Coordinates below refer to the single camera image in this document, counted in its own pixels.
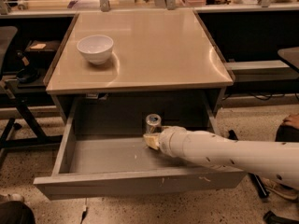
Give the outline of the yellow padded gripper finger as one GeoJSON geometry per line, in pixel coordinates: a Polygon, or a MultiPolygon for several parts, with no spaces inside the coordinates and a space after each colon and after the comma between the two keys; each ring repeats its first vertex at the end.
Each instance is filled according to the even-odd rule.
{"type": "Polygon", "coordinates": [[[159,134],[157,133],[145,133],[143,138],[148,147],[158,150],[159,149],[159,134]]]}

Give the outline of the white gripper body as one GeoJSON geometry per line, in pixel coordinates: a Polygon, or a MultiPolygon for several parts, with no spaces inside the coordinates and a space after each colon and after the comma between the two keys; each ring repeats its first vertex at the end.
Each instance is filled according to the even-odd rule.
{"type": "Polygon", "coordinates": [[[164,129],[158,138],[159,148],[163,154],[170,157],[183,156],[183,141],[187,130],[178,126],[171,126],[164,129]]]}

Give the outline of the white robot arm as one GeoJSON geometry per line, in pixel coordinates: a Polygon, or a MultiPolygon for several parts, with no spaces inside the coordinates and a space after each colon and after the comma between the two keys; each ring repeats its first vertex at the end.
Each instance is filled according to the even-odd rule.
{"type": "Polygon", "coordinates": [[[170,126],[144,133],[146,144],[198,165],[224,165],[299,189],[299,144],[231,140],[206,131],[170,126]]]}

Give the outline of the person's hand on knee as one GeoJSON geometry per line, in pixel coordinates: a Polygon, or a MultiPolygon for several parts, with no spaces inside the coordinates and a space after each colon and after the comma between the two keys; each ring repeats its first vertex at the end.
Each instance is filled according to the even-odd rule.
{"type": "Polygon", "coordinates": [[[299,114],[290,114],[282,121],[282,125],[299,130],[299,114]]]}

